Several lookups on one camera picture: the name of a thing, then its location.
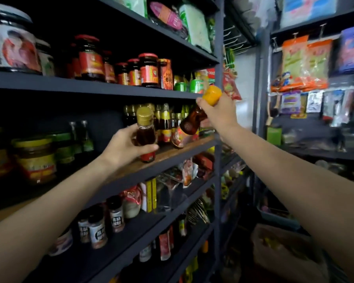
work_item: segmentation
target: white jar lid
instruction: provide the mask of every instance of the white jar lid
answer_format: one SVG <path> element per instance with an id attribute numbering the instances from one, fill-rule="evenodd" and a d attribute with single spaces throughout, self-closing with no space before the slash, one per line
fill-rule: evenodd
<path id="1" fill-rule="evenodd" d="M 38 44 L 41 44 L 43 46 L 46 46 L 46 47 L 51 47 L 48 42 L 45 42 L 44 40 L 41 40 L 41 39 L 35 39 L 35 42 Z"/>
<path id="2" fill-rule="evenodd" d="M 28 14 L 25 14 L 23 11 L 16 9 L 14 7 L 0 4 L 0 11 L 23 17 L 24 19 L 27 19 L 29 22 L 33 23 L 32 19 L 29 17 Z"/>

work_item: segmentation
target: can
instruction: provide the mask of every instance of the can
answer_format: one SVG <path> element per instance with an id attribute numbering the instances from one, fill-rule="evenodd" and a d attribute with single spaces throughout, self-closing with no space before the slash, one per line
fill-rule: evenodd
<path id="1" fill-rule="evenodd" d="M 190 92 L 203 94 L 203 80 L 201 79 L 193 79 L 190 81 Z"/>
<path id="2" fill-rule="evenodd" d="M 174 90 L 175 91 L 185 91 L 185 92 L 187 92 L 188 91 L 188 85 L 185 82 L 177 82 L 174 85 Z"/>

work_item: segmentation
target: hand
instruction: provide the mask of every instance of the hand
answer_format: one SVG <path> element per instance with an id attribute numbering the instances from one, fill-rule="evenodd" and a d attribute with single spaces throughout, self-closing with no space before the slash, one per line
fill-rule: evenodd
<path id="1" fill-rule="evenodd" d="M 204 110 L 212 126 L 221 135 L 225 134 L 228 129 L 231 129 L 231 127 L 238 125 L 235 103 L 225 93 L 222 94 L 218 103 L 214 107 L 200 97 L 197 98 L 197 104 Z"/>
<path id="2" fill-rule="evenodd" d="M 110 172 L 129 164 L 133 159 L 142 154 L 154 152 L 159 148 L 156 144 L 134 146 L 131 138 L 137 130 L 138 124 L 118 130 L 111 138 L 104 152 L 100 155 L 100 158 L 109 165 Z"/>

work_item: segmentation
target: right hand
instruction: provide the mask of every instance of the right hand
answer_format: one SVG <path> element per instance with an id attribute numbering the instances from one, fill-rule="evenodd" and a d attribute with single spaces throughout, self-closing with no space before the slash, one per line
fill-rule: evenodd
<path id="1" fill-rule="evenodd" d="M 236 118 L 236 106 L 232 99 L 225 93 L 219 98 L 218 103 L 212 107 L 202 98 L 197 98 L 197 104 L 207 114 L 212 126 L 225 137 L 226 131 L 238 125 Z"/>

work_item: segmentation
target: left hand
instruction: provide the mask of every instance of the left hand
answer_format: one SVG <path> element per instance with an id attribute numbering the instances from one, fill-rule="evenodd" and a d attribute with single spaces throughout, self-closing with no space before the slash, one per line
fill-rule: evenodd
<path id="1" fill-rule="evenodd" d="M 129 164 L 136 157 L 154 152 L 159 148 L 156 144 L 134 146 L 131 138 L 137 130 L 138 124 L 118 130 L 111 138 L 104 152 L 100 155 L 100 158 L 109 165 L 112 172 Z"/>

